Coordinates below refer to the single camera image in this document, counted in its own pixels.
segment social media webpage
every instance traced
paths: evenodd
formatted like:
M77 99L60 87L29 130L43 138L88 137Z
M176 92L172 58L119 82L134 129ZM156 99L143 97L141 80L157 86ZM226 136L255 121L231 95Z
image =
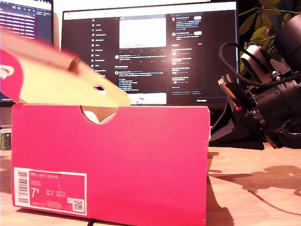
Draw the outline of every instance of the social media webpage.
M142 15L145 8L137 15L127 9L65 12L62 49L78 53L91 70L127 92L133 105L220 108L226 95L217 81L229 71L218 50L237 41L234 6L195 12L191 4L191 12L166 14L149 7L149 15ZM235 48L224 56L237 68Z

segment nike logo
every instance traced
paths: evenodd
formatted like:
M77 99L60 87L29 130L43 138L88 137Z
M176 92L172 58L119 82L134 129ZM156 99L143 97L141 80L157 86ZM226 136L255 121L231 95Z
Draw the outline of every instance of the nike logo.
M7 65L0 65L0 78L6 79L15 72L14 68Z

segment small box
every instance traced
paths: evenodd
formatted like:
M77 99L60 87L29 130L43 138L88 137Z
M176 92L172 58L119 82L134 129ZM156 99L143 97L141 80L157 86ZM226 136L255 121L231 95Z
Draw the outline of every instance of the small box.
M11 129L0 130L0 149L2 151L11 150Z

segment barcode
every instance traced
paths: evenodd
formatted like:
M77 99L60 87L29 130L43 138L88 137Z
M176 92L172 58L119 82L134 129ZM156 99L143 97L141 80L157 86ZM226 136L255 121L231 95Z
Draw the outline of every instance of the barcode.
M29 202L28 189L28 173L26 171L18 171L18 201L23 203Z

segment red shoe box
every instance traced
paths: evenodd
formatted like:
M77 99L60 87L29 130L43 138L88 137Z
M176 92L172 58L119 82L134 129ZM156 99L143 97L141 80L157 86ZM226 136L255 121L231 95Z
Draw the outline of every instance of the red shoe box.
M23 57L5 38L1 69L14 71L1 76L1 91L17 103L15 206L128 225L206 224L207 107L130 106L126 94L87 65L78 64L77 74L63 71ZM88 88L96 82L106 95ZM116 115L96 124L86 110L99 121Z

